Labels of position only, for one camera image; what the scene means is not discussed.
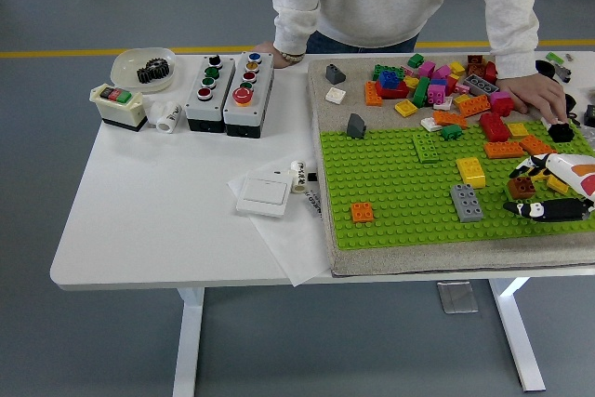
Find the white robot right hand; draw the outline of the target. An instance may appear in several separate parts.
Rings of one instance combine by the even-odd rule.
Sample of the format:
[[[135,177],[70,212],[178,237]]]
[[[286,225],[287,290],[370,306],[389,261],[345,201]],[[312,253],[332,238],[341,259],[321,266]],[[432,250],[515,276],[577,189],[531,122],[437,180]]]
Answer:
[[[557,179],[567,183],[581,198],[563,198],[528,204],[506,202],[509,212],[538,222],[584,220],[594,211],[594,157],[585,154],[543,153],[531,155],[509,175],[515,179],[520,174],[534,176],[547,170]]]

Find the person's left hand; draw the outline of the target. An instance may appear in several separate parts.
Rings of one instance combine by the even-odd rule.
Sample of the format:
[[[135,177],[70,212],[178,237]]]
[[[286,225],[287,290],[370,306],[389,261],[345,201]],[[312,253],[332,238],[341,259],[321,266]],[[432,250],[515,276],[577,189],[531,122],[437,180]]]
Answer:
[[[518,78],[499,79],[496,86],[510,94],[516,112],[528,114],[529,107],[533,107],[550,124],[568,122],[565,93],[554,80],[535,73]]]

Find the person's right hand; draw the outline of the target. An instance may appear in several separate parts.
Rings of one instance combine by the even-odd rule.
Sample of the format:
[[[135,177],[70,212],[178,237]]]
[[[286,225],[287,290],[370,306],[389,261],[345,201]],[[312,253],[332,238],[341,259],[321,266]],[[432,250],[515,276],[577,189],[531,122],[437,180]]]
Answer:
[[[270,53],[272,55],[273,67],[275,69],[287,68],[301,62],[305,57],[304,53],[294,55],[280,51],[274,47],[273,42],[263,42],[258,44],[252,48],[252,51],[256,53]]]

